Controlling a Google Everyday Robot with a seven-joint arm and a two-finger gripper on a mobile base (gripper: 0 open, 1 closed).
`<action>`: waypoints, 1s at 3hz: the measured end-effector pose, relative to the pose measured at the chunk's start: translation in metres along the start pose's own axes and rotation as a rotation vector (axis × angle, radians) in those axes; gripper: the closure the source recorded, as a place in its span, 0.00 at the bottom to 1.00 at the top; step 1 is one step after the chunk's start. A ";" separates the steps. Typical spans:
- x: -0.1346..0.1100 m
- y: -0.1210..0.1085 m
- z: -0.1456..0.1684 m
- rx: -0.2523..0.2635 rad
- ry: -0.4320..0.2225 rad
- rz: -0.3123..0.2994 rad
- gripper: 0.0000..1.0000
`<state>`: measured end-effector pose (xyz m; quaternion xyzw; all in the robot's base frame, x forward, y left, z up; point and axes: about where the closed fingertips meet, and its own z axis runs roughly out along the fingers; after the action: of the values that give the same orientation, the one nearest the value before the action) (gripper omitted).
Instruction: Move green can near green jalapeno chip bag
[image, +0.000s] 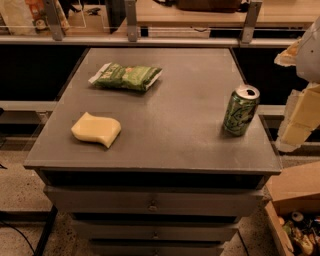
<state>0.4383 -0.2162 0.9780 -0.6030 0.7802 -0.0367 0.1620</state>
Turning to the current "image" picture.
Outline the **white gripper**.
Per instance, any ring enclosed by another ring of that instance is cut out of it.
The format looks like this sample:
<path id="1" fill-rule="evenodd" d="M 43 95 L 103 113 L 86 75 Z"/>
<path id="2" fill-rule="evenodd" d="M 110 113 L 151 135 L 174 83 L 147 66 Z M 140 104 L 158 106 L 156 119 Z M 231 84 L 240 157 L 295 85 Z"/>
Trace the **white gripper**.
<path id="1" fill-rule="evenodd" d="M 302 91 L 293 90 L 287 99 L 275 145 L 281 152 L 293 152 L 320 126 L 320 17 L 302 38 L 279 53 L 274 63 L 296 65 L 300 78 L 314 82 Z"/>

